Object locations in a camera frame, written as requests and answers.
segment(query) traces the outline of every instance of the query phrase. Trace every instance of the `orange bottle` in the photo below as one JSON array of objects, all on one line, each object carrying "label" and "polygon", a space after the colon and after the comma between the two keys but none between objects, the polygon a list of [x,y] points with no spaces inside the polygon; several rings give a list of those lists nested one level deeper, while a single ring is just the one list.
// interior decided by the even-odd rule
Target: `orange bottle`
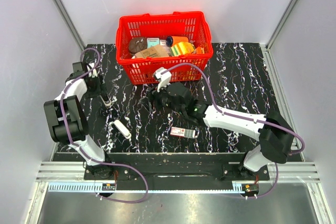
[{"label": "orange bottle", "polygon": [[166,39],[166,45],[172,47],[179,42],[189,42],[187,37],[179,37],[179,36],[168,36]]}]

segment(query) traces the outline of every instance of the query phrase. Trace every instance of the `black object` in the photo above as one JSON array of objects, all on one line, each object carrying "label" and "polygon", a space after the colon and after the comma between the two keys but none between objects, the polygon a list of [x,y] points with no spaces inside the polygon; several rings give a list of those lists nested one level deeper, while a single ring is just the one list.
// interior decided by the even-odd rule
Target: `black object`
[{"label": "black object", "polygon": [[[106,163],[112,162],[106,152],[104,162]],[[92,166],[87,165],[85,169],[86,172],[84,173],[84,179],[101,180],[101,179],[111,179],[114,177],[113,175],[114,169],[113,166],[111,165],[92,165]]]},{"label": "black object", "polygon": [[[188,121],[199,126],[205,126],[205,111],[211,103],[195,100],[190,90],[180,82],[175,82],[165,88],[161,88],[159,92],[156,88],[151,89],[148,92],[148,98],[149,102],[153,103],[157,109],[161,109],[162,107],[170,108],[182,114]],[[279,112],[273,111],[269,113],[266,121],[292,131],[292,128]],[[266,124],[259,130],[259,133],[259,142],[263,156],[279,164],[287,162],[294,136]],[[249,176],[251,172],[244,168],[243,161],[240,163],[240,172],[242,175]]]},{"label": "black object", "polygon": [[223,173],[221,180],[225,181],[237,181],[237,180],[256,180],[258,175],[259,180],[269,180],[269,173],[267,165],[263,166],[259,171],[253,173],[248,169],[241,169],[238,164],[224,164],[222,166]]},{"label": "black object", "polygon": [[[293,131],[286,120],[278,112],[273,111],[269,113],[266,117],[266,121],[278,124]],[[259,142],[263,156],[279,164],[286,163],[294,136],[266,124],[259,130],[259,132]]]},{"label": "black object", "polygon": [[191,92],[182,83],[175,82],[166,88],[153,88],[148,92],[149,102],[159,110],[167,107],[184,116],[195,125],[205,126],[205,111],[211,103],[195,100]]},{"label": "black object", "polygon": [[[237,170],[237,164],[243,158],[240,153],[206,153],[165,154],[165,153],[111,153],[113,161],[128,164],[141,171],[151,190],[228,190],[233,189],[232,181],[256,180],[256,176],[243,178],[239,173],[231,176],[230,171]],[[118,171],[118,190],[144,190],[144,183],[133,170],[115,167]],[[222,180],[223,173],[228,170],[227,178]],[[257,174],[259,181],[269,180],[269,174],[261,169]],[[85,173],[84,179],[94,179]]]},{"label": "black object", "polygon": [[[85,136],[89,134],[89,125],[79,104],[77,96],[73,95],[64,99],[64,109],[67,115],[67,122],[72,140],[84,141]],[[58,120],[58,118],[62,117],[60,101],[52,100],[45,102],[44,111],[47,118],[50,135],[54,142],[63,143],[65,145],[70,144],[64,121]]]},{"label": "black object", "polygon": [[173,42],[174,42],[174,39],[172,36],[168,36],[167,39],[166,39],[166,45],[168,47],[171,47],[173,45]]},{"label": "black object", "polygon": [[[75,62],[72,64],[73,73],[66,79],[66,83],[70,80],[74,80],[77,77],[91,69],[91,66],[85,62]],[[84,78],[88,91],[84,94],[85,98],[94,98],[101,96],[104,101],[108,102],[109,97],[107,95],[106,84],[103,80],[103,76],[98,74],[96,77],[86,75]]]},{"label": "black object", "polygon": [[242,196],[247,197],[254,197],[259,193],[259,185],[252,184],[252,185],[243,185],[243,191],[245,192]]}]

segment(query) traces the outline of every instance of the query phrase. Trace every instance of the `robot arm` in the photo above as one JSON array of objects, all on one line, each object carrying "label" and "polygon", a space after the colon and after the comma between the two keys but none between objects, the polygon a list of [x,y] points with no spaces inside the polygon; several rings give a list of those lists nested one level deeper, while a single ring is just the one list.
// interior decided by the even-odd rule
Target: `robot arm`
[{"label": "robot arm", "polygon": [[270,162],[284,164],[290,153],[294,137],[278,128],[262,124],[268,121],[278,124],[292,131],[285,119],[278,113],[272,112],[268,116],[263,114],[247,114],[219,107],[220,113],[214,105],[195,100],[190,90],[180,82],[169,84],[171,74],[163,73],[160,68],[154,76],[159,80],[158,87],[149,91],[149,99],[155,107],[167,107],[179,112],[185,119],[199,126],[217,127],[235,131],[259,141],[259,145],[245,154],[239,169],[243,173],[257,172]]},{"label": "robot arm", "polygon": [[[73,73],[66,80],[66,86],[73,79],[92,68],[90,64],[86,64],[85,62],[76,62],[72,65],[72,67]],[[89,125],[82,107],[80,106],[80,101],[83,97],[94,98],[97,96],[101,98],[105,106],[110,106],[112,104],[107,95],[102,76],[97,74],[94,70],[88,76],[72,83],[64,96],[64,107],[67,115],[67,122],[73,142],[76,145],[72,145],[69,142],[60,110],[60,99],[63,93],[64,90],[54,100],[45,102],[44,104],[45,115],[51,138],[54,142],[63,143],[71,148],[74,148],[86,160],[87,170],[89,170],[93,175],[98,174],[99,178],[106,178],[110,176],[112,173],[111,166],[102,166],[99,163],[87,158],[87,156],[90,156],[92,159],[99,162],[110,162],[105,151],[100,148],[89,135]]]}]

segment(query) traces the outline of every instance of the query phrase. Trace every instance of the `cable connector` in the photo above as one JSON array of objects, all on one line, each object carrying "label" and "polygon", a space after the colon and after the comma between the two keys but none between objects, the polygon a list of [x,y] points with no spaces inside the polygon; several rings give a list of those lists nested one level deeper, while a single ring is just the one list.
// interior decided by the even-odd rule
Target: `cable connector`
[{"label": "cable connector", "polygon": [[159,85],[157,85],[157,90],[158,92],[160,91],[161,88],[164,88],[169,85],[170,79],[172,77],[172,74],[170,72],[166,72],[165,68],[161,67],[157,71],[154,72],[154,78],[159,81]]},{"label": "cable connector", "polygon": [[245,198],[247,197],[255,197],[256,199],[258,198],[258,193],[259,193],[259,185],[258,184],[252,184],[252,185],[244,185],[243,186],[243,191],[245,192],[242,194]]}]

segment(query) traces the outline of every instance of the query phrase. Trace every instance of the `red box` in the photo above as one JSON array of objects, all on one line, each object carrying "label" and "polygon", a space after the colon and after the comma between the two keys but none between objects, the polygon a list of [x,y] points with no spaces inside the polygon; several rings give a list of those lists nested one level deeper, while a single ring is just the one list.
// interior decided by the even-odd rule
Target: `red box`
[{"label": "red box", "polygon": [[[180,55],[177,57],[131,59],[128,44],[134,37],[154,37],[166,39],[167,36],[185,36],[194,41],[195,47],[204,48],[204,54]],[[211,45],[211,33],[202,12],[174,12],[169,15],[123,16],[119,20],[116,37],[117,62],[133,84],[157,82],[153,74],[160,68],[168,69],[182,62],[192,63],[204,70],[214,51]],[[201,74],[190,66],[181,66],[171,71],[171,81],[194,81]]]}]

